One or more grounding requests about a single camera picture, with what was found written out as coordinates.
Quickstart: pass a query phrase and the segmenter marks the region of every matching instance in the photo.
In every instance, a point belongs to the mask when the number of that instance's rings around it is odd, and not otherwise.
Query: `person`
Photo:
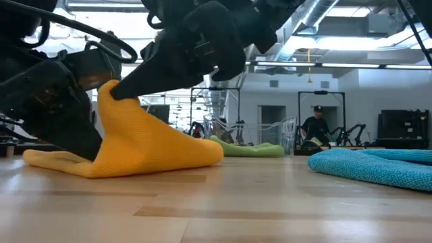
[[[304,140],[316,138],[323,144],[327,144],[330,141],[326,134],[330,133],[330,130],[323,118],[323,107],[320,105],[313,107],[313,113],[314,115],[306,119],[301,127]]]

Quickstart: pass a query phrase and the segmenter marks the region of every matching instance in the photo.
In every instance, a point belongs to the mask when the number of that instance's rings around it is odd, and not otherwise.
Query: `hardwood floor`
[[[88,180],[0,159],[2,243],[432,242],[432,194],[311,171],[305,157]]]

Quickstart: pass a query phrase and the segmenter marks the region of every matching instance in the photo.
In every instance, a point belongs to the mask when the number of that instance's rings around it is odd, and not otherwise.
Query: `yellow cloth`
[[[222,147],[187,136],[146,113],[138,99],[116,101],[112,80],[99,89],[98,105],[105,138],[92,163],[69,152],[24,152],[29,165],[86,178],[110,178],[212,165],[223,159]]]

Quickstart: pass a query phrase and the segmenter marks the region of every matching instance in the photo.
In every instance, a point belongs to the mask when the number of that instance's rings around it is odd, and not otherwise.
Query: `blue cloth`
[[[319,173],[432,192],[432,151],[336,148],[309,158]]]

